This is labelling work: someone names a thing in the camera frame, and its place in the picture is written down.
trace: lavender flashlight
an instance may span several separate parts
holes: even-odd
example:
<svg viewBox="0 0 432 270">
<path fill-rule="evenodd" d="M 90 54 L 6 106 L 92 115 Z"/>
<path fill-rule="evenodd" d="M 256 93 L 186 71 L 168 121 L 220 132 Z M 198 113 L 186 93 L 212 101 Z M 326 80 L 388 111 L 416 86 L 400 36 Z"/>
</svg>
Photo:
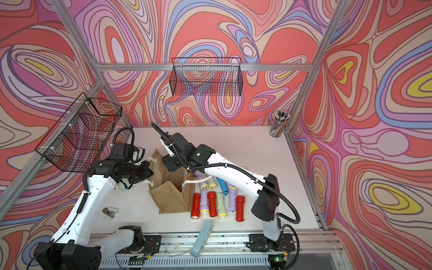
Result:
<svg viewBox="0 0 432 270">
<path fill-rule="evenodd" d="M 225 183 L 226 183 L 226 187 L 228 188 L 228 192 L 229 192 L 228 211 L 235 212 L 235 206 L 237 204 L 235 201 L 235 196 L 237 195 L 237 188 L 228 182 L 225 182 Z"/>
<path fill-rule="evenodd" d="M 194 172 L 194 174 L 195 174 L 195 178 L 197 180 L 203 180 L 204 179 L 204 174 L 202 172 L 196 171 L 196 172 Z M 208 189 L 208 187 L 209 187 L 209 185 L 207 184 L 207 181 L 201 182 L 199 184 L 200 184 L 200 189 L 201 190 Z"/>
<path fill-rule="evenodd" d="M 207 191 L 205 189 L 201 190 L 200 213 L 202 215 L 209 213 L 209 199 L 207 198 Z"/>
</svg>

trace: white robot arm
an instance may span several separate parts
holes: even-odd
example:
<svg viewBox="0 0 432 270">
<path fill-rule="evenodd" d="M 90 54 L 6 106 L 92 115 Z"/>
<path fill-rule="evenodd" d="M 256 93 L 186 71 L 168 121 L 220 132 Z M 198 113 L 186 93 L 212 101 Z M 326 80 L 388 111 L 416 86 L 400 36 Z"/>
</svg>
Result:
<svg viewBox="0 0 432 270">
<path fill-rule="evenodd" d="M 163 163 L 169 171 L 173 172 L 180 167 L 185 167 L 190 172 L 199 170 L 224 179 L 245 192 L 255 201 L 251 211 L 262 220 L 264 236 L 269 240 L 276 242 L 283 230 L 279 216 L 291 223 L 300 222 L 295 207 L 280 194 L 274 175 L 264 177 L 249 172 L 206 145 L 201 144 L 195 148 L 180 134 L 169 135 L 154 123 L 152 126 L 161 134 L 161 143 L 168 151 Z M 120 129 L 115 137 L 124 129 L 129 128 Z M 113 143 L 109 158 L 95 162 L 88 171 L 88 179 L 87 172 L 83 174 L 84 191 L 66 221 L 49 243 L 39 243 L 34 251 L 44 270 L 97 269 L 103 260 L 121 249 L 134 249 L 135 252 L 142 249 L 144 241 L 138 226 L 121 227 L 114 234 L 89 246 L 90 232 L 116 183 L 123 182 L 122 178 L 128 178 L 132 185 L 153 175 L 148 161 L 134 165 L 134 162 L 138 162 L 133 159 L 133 152 L 138 151 L 135 148 L 133 142 Z M 279 198 L 292 209 L 295 219 L 277 212 Z"/>
</svg>

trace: white table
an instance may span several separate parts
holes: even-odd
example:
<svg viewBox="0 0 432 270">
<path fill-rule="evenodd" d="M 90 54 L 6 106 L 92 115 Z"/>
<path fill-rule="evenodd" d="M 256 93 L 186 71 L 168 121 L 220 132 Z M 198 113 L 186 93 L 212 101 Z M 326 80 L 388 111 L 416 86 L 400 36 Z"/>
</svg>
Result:
<svg viewBox="0 0 432 270">
<path fill-rule="evenodd" d="M 295 229 L 318 229 L 318 224 L 309 203 L 305 188 L 292 158 L 285 137 L 273 138 L 268 134 L 268 126 L 246 127 L 162 127 L 164 132 L 179 132 L 195 147 L 200 144 L 215 149 L 227 160 L 247 170 L 267 176 L 269 173 L 278 178 L 280 192 L 294 204 L 300 214 L 301 222 L 292 224 Z M 160 135 L 150 127 L 134 128 L 135 145 L 145 148 L 144 158 L 151 156 L 157 148 L 167 154 L 160 144 Z M 105 206 L 116 207 L 119 212 L 114 218 L 100 213 L 92 233 L 112 233 L 123 225 L 141 226 L 143 233 L 199 232 L 206 220 L 214 225 L 214 232 L 262 231 L 261 221 L 250 211 L 253 201 L 246 197 L 244 222 L 235 220 L 235 213 L 219 219 L 201 215 L 191 219 L 190 213 L 159 214 L 148 193 L 148 184 L 138 183 L 128 191 L 114 190 Z M 279 212 L 292 218 L 294 215 L 281 200 Z"/>
</svg>

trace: wire mesh basket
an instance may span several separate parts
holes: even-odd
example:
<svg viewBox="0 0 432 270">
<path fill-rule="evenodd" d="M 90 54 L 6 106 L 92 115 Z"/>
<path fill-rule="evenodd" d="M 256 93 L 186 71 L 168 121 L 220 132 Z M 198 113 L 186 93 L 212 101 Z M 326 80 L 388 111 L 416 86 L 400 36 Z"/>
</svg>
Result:
<svg viewBox="0 0 432 270">
<path fill-rule="evenodd" d="M 100 158 L 121 113 L 120 105 L 86 98 L 46 150 L 41 153 L 38 145 L 36 151 L 61 171 L 83 172 Z"/>
<path fill-rule="evenodd" d="M 239 57 L 177 57 L 169 79 L 173 95 L 241 96 Z"/>
</svg>

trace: swirl pattern backdrop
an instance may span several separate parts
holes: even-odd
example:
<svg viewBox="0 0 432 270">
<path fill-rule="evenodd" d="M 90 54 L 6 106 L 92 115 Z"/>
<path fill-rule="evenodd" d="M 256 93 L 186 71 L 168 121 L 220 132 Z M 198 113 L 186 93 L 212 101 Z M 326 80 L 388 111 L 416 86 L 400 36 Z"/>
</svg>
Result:
<svg viewBox="0 0 432 270">
<path fill-rule="evenodd" d="M 355 0 L 290 125 L 354 269 L 432 268 L 432 2 Z"/>
<path fill-rule="evenodd" d="M 240 57 L 243 63 L 311 63 L 330 20 L 330 0 L 116 1 L 69 11 L 101 63 L 170 63 L 172 57 Z M 132 125 L 270 124 L 289 110 L 305 72 L 244 72 L 241 97 L 172 96 L 170 72 L 104 76 Z"/>
<path fill-rule="evenodd" d="M 1 194 L 95 78 L 49 1 L 2 1 L 0 25 Z M 119 122 L 116 129 L 122 126 Z M 49 241 L 81 190 L 81 174 L 46 163 L 0 222 L 0 269 L 25 269 L 36 245 Z"/>
</svg>

